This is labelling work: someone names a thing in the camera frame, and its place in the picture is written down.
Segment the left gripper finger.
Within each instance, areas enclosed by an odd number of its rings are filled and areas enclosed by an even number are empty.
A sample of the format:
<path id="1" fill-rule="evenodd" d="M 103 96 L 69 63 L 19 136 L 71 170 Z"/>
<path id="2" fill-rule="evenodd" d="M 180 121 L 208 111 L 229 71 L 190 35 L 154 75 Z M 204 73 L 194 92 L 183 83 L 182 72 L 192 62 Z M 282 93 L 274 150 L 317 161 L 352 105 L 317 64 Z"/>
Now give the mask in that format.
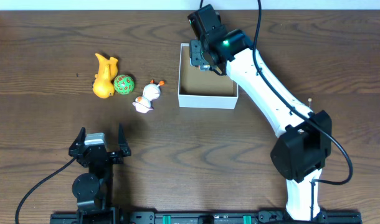
<path id="1" fill-rule="evenodd" d="M 118 145 L 121 151 L 128 150 L 127 140 L 124 134 L 123 126 L 121 124 L 119 124 L 119 127 L 118 127 Z"/>
<path id="2" fill-rule="evenodd" d="M 79 149 L 81 145 L 84 143 L 86 138 L 86 129 L 85 127 L 82 127 L 79 134 L 75 138 L 75 140 L 72 143 L 72 150 Z"/>

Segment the white pink chicken toy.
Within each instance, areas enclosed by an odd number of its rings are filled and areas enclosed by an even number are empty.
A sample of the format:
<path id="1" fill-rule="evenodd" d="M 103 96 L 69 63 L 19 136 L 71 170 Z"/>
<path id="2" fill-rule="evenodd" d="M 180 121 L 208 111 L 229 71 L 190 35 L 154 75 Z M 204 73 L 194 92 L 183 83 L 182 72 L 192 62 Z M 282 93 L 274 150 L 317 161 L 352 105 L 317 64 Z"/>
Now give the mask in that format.
<path id="1" fill-rule="evenodd" d="M 155 83 L 154 80 L 150 81 L 150 84 L 146 85 L 143 89 L 143 95 L 138 96 L 133 102 L 135 110 L 139 113 L 147 113 L 153 110 L 151 102 L 158 99 L 161 96 L 160 87 L 165 84 L 164 80 L 159 83 Z"/>

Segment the orange rubber dinosaur toy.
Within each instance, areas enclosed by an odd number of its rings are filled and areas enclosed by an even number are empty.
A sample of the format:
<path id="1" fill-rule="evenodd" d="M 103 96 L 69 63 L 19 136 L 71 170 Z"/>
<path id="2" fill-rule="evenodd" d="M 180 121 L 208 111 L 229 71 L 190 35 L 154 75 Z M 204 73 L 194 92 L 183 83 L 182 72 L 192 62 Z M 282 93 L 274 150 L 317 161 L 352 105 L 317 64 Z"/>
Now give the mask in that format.
<path id="1" fill-rule="evenodd" d="M 114 57 L 107 59 L 98 53 L 95 56 L 98 59 L 99 66 L 92 90 L 99 98 L 105 99 L 113 96 L 115 92 L 112 81 L 118 73 L 118 59 Z"/>

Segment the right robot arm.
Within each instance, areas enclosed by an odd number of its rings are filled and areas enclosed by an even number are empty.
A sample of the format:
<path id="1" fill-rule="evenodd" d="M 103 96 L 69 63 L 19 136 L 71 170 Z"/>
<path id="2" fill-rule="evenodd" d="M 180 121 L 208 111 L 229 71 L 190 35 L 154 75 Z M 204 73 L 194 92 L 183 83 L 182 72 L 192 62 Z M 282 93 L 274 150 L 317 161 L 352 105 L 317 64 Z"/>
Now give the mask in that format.
<path id="1" fill-rule="evenodd" d="M 294 220 L 314 220 L 320 212 L 318 181 L 331 153 L 330 116 L 297 100 L 241 30 L 197 31 L 190 46 L 193 66 L 227 75 L 266 117 L 277 137 L 270 157 L 287 182 L 286 211 Z"/>

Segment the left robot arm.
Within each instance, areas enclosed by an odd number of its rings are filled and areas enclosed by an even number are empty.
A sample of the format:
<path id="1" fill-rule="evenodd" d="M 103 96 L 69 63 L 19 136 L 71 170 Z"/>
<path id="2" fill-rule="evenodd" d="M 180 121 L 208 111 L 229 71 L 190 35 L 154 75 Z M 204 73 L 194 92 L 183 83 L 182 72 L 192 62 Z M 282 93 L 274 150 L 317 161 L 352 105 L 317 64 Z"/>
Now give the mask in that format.
<path id="1" fill-rule="evenodd" d="M 81 128 L 69 147 L 69 156 L 88 169 L 72 184 L 77 199 L 77 223 L 120 223 L 120 209 L 111 205 L 113 166 L 131 156 L 122 125 L 118 128 L 118 147 L 119 150 L 108 152 L 105 135 L 87 134 L 85 128 Z"/>

